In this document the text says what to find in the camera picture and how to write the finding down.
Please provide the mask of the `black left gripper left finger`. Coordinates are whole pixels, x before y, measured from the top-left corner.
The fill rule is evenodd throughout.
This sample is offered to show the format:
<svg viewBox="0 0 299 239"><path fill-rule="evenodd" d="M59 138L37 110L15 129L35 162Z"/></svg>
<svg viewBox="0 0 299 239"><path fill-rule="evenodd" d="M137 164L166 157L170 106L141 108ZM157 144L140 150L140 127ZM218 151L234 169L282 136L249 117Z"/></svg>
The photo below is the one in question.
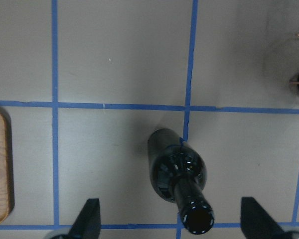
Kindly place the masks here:
<svg viewBox="0 0 299 239"><path fill-rule="evenodd" d="M100 235L100 201L88 199L72 225L71 239L98 239Z"/></svg>

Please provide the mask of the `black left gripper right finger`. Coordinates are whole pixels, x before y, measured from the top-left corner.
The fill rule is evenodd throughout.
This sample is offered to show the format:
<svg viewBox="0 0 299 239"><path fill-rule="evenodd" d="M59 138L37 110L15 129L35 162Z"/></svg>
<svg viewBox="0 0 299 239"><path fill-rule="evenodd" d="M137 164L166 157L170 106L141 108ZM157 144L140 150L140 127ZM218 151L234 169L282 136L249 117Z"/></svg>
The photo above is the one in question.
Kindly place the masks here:
<svg viewBox="0 0 299 239"><path fill-rule="evenodd" d="M241 198L240 226L247 239L277 239L284 233L253 197Z"/></svg>

